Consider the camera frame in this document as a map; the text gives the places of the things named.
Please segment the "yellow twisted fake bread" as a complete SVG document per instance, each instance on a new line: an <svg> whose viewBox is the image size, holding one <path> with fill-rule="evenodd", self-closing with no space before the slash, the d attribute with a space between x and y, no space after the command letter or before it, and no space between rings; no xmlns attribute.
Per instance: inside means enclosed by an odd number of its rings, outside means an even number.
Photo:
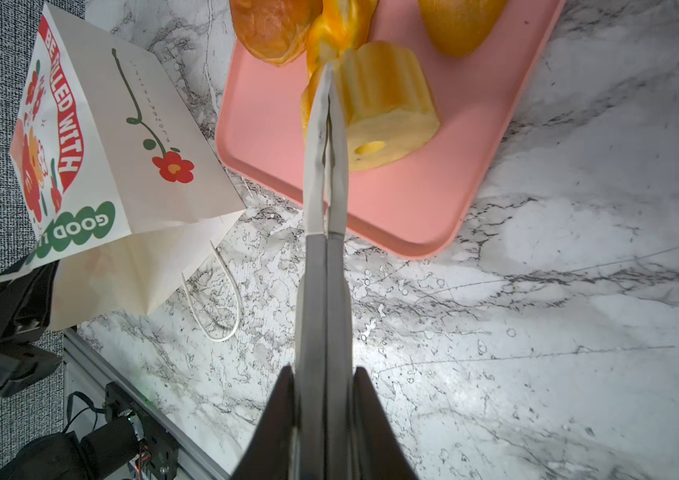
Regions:
<svg viewBox="0 0 679 480"><path fill-rule="evenodd" d="M345 50L359 49L367 42L377 4L377 0L323 0L322 12L307 36L305 58L309 76Z"/></svg>

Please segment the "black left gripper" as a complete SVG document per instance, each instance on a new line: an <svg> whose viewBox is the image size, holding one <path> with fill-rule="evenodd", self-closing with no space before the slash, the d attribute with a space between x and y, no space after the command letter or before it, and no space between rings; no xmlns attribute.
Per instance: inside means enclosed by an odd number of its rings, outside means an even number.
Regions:
<svg viewBox="0 0 679 480"><path fill-rule="evenodd" d="M50 325L57 262L0 282L0 397L53 374L62 358L35 343Z"/></svg>

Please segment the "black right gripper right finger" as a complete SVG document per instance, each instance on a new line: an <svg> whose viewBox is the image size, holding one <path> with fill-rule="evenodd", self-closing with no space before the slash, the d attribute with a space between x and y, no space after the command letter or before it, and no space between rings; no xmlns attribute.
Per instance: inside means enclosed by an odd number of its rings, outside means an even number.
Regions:
<svg viewBox="0 0 679 480"><path fill-rule="evenodd" d="M353 457L357 479L417 479L363 367L353 375Z"/></svg>

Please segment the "long orange fake bread loaf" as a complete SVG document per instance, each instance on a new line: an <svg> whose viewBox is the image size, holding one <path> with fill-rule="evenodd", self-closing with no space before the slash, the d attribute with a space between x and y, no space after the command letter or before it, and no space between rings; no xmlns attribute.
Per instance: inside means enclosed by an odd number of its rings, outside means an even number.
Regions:
<svg viewBox="0 0 679 480"><path fill-rule="evenodd" d="M507 0L419 0L429 38L439 52L469 55L487 39Z"/></svg>

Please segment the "white floral paper bag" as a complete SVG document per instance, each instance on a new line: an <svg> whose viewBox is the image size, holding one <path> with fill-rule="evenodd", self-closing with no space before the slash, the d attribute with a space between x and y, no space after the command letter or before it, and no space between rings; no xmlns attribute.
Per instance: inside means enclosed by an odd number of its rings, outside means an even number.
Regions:
<svg viewBox="0 0 679 480"><path fill-rule="evenodd" d="M156 56L52 5L10 156L36 236L26 265L58 266L54 330L153 312L244 210Z"/></svg>

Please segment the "round brown fake bun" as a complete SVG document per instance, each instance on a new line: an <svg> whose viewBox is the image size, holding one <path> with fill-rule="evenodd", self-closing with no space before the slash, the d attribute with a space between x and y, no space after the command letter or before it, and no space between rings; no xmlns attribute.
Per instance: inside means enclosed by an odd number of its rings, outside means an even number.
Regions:
<svg viewBox="0 0 679 480"><path fill-rule="evenodd" d="M320 0L230 0L237 40L255 58L274 66L295 60L304 50Z"/></svg>

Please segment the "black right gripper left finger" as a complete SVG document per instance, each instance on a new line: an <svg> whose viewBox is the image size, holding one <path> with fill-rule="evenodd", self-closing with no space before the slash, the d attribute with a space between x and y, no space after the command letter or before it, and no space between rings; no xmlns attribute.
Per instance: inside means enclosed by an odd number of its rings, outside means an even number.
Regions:
<svg viewBox="0 0 679 480"><path fill-rule="evenodd" d="M293 371L287 365L280 370L249 446L230 479L288 479L294 426Z"/></svg>

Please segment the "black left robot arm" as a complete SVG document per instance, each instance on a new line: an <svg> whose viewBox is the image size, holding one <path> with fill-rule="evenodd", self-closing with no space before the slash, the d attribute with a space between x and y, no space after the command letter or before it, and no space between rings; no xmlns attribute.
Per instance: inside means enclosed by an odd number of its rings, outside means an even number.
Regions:
<svg viewBox="0 0 679 480"><path fill-rule="evenodd" d="M66 393L52 330L57 263L0 274L0 479L177 479L180 444L109 378Z"/></svg>

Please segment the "small yellow fake bread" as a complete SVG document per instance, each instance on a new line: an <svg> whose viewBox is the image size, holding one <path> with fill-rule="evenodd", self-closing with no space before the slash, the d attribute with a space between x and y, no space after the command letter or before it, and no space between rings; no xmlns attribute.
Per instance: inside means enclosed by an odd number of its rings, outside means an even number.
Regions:
<svg viewBox="0 0 679 480"><path fill-rule="evenodd" d="M439 130L441 120L415 52L373 41L327 65L343 108L351 173L391 164Z"/></svg>

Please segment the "metal tongs with white tips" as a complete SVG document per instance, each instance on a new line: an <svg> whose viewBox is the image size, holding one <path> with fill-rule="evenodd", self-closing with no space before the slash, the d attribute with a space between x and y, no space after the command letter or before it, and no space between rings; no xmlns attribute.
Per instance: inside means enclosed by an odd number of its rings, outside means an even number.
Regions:
<svg viewBox="0 0 679 480"><path fill-rule="evenodd" d="M304 148L305 272L295 329L296 479L353 476L353 348L343 273L349 176L345 120L334 78L334 66L325 65Z"/></svg>

